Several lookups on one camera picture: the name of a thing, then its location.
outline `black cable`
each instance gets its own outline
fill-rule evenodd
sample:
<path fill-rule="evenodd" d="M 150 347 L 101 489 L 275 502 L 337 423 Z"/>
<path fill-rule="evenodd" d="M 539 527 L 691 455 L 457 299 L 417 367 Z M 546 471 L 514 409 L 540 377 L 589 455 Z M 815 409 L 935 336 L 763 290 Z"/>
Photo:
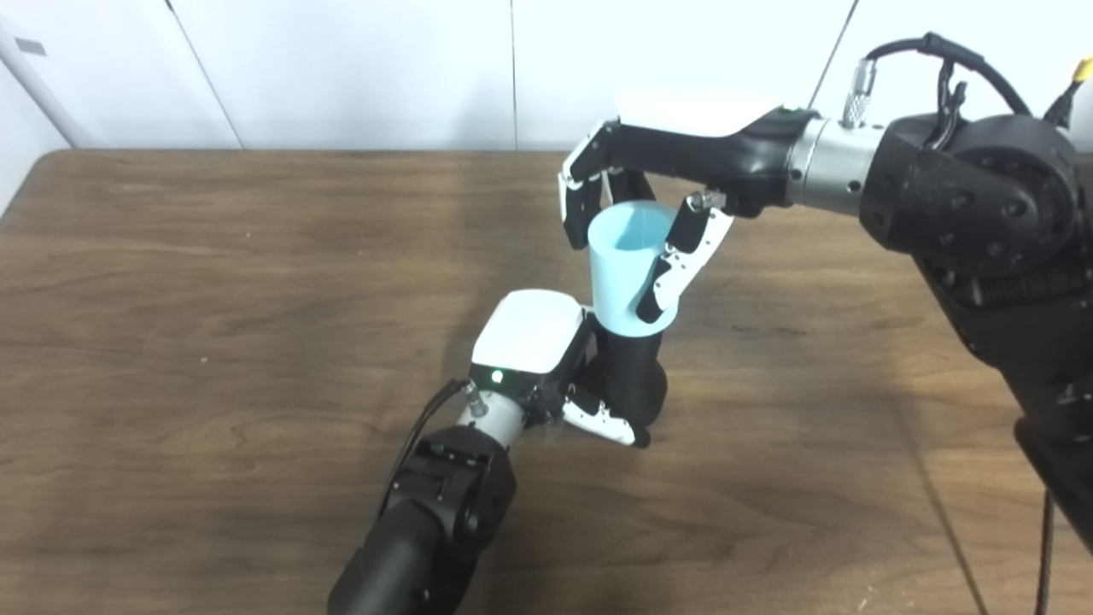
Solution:
<path fill-rule="evenodd" d="M 384 510 L 387 508 L 387 498 L 391 496 L 391 486 L 395 484 L 395 477 L 398 476 L 403 464 L 410 459 L 410 453 L 413 452 L 414 445 L 418 443 L 418 438 L 421 437 L 421 433 L 425 429 L 425 424 L 436 414 L 436 411 L 440 410 L 440 406 L 445 402 L 450 400 L 456 393 L 459 393 L 463 387 L 467 387 L 467 383 L 468 381 L 466 380 L 449 380 L 447 385 L 436 392 L 436 395 L 433 395 L 433 399 L 425 404 L 425 407 L 422 409 L 421 416 L 418 417 L 416 423 L 413 424 L 413 428 L 410 429 L 407 441 L 402 445 L 402 450 L 395 461 L 395 468 L 391 469 L 391 473 L 387 476 L 387 483 L 384 485 L 384 493 L 379 498 L 379 506 L 376 507 L 376 517 L 373 523 L 379 521 L 379 518 L 383 517 Z"/>
<path fill-rule="evenodd" d="M 987 63 L 983 56 L 932 32 L 927 33 L 921 38 L 904 38 L 881 45 L 870 51 L 866 56 L 866 59 L 879 60 L 884 56 L 902 51 L 918 51 L 927 56 L 951 60 L 972 72 L 978 72 L 987 80 L 987 83 L 990 83 L 1002 99 L 1006 100 L 1006 104 L 1009 105 L 1013 113 L 1018 115 L 1032 115 L 1032 111 L 1029 110 L 1029 105 L 1021 98 L 1021 95 L 1013 88 L 1013 85 L 1010 85 L 1010 82 L 1001 73 Z"/>
<path fill-rule="evenodd" d="M 1044 492 L 1044 520 L 1039 532 L 1039 581 L 1036 583 L 1036 607 L 1033 615 L 1047 615 L 1047 596 L 1051 590 L 1051 547 L 1055 543 L 1055 501 Z"/>

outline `yellow cable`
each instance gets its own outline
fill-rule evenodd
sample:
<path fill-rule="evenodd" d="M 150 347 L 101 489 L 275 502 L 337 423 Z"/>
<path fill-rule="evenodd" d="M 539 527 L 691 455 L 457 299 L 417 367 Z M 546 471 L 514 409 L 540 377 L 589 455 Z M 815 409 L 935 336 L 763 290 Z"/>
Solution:
<path fill-rule="evenodd" d="M 1085 56 L 1074 69 L 1074 83 L 1081 83 L 1091 76 L 1093 76 L 1093 56 Z"/>

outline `metal connector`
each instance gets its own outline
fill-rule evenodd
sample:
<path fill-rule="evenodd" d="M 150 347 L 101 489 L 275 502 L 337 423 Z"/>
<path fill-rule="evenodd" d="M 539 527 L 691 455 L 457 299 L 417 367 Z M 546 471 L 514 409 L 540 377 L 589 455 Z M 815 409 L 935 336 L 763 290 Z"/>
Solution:
<path fill-rule="evenodd" d="M 463 387 L 463 395 L 467 397 L 467 407 L 470 409 L 472 417 L 481 418 L 490 412 L 490 406 L 482 401 L 482 395 L 473 381 Z"/>
<path fill-rule="evenodd" d="M 844 128 L 861 128 L 866 125 L 866 114 L 869 111 L 869 100 L 873 94 L 873 81 L 877 79 L 877 60 L 862 59 L 854 69 L 854 80 L 850 91 L 846 94 L 846 106 L 843 107 Z"/>
<path fill-rule="evenodd" d="M 691 211 L 702 211 L 704 209 L 724 209 L 726 200 L 724 192 L 705 189 L 691 192 L 685 202 Z"/>

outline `black robotic arm segment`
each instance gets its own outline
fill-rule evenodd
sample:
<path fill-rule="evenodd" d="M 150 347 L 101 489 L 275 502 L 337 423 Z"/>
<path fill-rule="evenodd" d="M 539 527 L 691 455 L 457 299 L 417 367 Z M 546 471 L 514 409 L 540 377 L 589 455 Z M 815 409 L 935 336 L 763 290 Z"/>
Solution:
<path fill-rule="evenodd" d="M 721 137 L 670 132 L 607 121 L 562 165 L 559 189 L 569 244 L 588 245 L 587 232 L 600 211 L 601 186 L 612 202 L 654 198 L 644 174 L 678 177 L 728 194 L 725 211 L 754 217 L 769 205 L 788 206 L 790 154 L 819 114 L 778 107 Z"/>
<path fill-rule="evenodd" d="M 1093 448 L 1089 442 L 1058 442 L 1027 417 L 1013 435 L 1085 548 L 1093 554 Z"/>
<path fill-rule="evenodd" d="M 1068 240 L 1073 145 L 1030 116 L 963 123 L 945 151 L 924 147 L 931 116 L 893 122 L 878 145 L 860 220 L 883 247 L 971 275 L 1034 268 Z"/>
<path fill-rule="evenodd" d="M 516 478 L 504 446 L 460 425 L 423 438 L 391 487 L 384 513 L 330 592 L 329 615 L 454 613 L 504 520 Z"/>

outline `silver metal cylinder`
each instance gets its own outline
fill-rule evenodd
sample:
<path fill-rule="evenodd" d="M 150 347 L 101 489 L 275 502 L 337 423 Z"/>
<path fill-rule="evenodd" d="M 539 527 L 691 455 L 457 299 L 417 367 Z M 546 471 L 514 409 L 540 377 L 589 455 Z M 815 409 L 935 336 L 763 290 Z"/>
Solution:
<path fill-rule="evenodd" d="M 483 391 L 481 395 L 485 412 L 482 412 L 481 406 L 468 404 L 456 425 L 478 429 L 508 449 L 524 431 L 524 409 L 513 400 L 493 391 Z"/>
<path fill-rule="evenodd" d="M 823 118 L 810 121 L 789 153 L 788 200 L 857 216 L 883 134 L 882 127 L 846 128 Z"/>

